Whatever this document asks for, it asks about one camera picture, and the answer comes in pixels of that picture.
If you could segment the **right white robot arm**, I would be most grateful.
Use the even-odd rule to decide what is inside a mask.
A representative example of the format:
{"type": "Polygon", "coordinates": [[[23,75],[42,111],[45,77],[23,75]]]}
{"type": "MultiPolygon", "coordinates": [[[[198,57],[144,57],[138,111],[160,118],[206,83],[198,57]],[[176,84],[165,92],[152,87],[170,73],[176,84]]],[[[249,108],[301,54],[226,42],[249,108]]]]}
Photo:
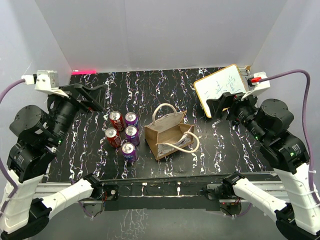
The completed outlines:
{"type": "Polygon", "coordinates": [[[320,237],[320,205],[315,187],[309,185],[311,157],[305,144],[288,130],[294,115],[278,99],[267,99],[256,107],[257,98],[242,93],[223,93],[207,100],[210,114],[220,118],[228,109],[227,119],[243,125],[260,143],[260,152],[280,178],[289,200],[284,201],[252,184],[235,172],[223,179],[209,195],[239,197],[270,217],[288,240],[317,240],[320,237]]]}

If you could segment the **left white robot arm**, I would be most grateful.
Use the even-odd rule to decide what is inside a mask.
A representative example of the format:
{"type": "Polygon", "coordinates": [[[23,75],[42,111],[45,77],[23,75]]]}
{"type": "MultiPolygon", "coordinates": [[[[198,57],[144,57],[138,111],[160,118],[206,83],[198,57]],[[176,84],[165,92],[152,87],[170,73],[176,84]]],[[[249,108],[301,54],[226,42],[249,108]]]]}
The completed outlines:
{"type": "Polygon", "coordinates": [[[48,96],[47,111],[27,105],[10,124],[17,143],[8,155],[7,183],[0,205],[0,237],[3,240],[33,237],[57,213],[81,200],[97,200],[103,195],[102,182],[91,173],[50,196],[35,197],[39,183],[57,155],[56,149],[65,140],[77,113],[103,111],[104,85],[88,88],[71,84],[63,90],[66,96],[48,96]]]}

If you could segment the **burlap canvas bag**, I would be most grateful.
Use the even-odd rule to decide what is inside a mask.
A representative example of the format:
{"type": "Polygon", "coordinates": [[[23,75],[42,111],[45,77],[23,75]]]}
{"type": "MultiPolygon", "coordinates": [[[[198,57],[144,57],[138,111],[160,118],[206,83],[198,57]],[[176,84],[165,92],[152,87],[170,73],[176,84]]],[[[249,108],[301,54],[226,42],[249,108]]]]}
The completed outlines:
{"type": "Polygon", "coordinates": [[[200,147],[199,138],[194,134],[195,126],[184,123],[186,113],[186,110],[177,111],[173,105],[162,103],[154,110],[152,122],[143,127],[145,140],[157,161],[177,151],[192,154],[200,147]],[[173,112],[156,118],[163,107],[173,112]]]}

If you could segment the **purple Fanta can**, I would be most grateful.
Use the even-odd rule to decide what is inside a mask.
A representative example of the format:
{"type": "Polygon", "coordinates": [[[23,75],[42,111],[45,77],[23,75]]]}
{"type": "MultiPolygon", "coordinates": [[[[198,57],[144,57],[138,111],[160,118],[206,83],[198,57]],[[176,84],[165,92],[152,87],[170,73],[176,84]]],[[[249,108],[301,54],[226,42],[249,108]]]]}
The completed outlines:
{"type": "Polygon", "coordinates": [[[124,160],[128,163],[134,163],[138,159],[136,146],[131,142],[126,142],[121,147],[124,160]]]}
{"type": "Polygon", "coordinates": [[[137,146],[140,144],[139,131],[134,125],[129,125],[125,129],[125,136],[128,142],[137,146]]]}
{"type": "Polygon", "coordinates": [[[135,126],[139,129],[139,119],[134,112],[128,112],[124,117],[126,126],[135,126]]]}

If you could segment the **red cola can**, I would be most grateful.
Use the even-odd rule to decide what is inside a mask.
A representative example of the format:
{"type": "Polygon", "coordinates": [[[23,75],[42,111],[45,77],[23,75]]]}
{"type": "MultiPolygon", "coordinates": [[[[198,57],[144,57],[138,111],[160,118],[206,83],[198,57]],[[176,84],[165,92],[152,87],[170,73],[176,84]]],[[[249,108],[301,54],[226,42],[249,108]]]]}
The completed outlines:
{"type": "Polygon", "coordinates": [[[109,120],[117,131],[121,132],[125,129],[124,118],[119,111],[112,111],[109,114],[109,120]]]}
{"type": "Polygon", "coordinates": [[[109,142],[109,144],[113,148],[118,148],[121,146],[122,140],[120,134],[117,129],[110,127],[105,130],[105,136],[109,142]]]}

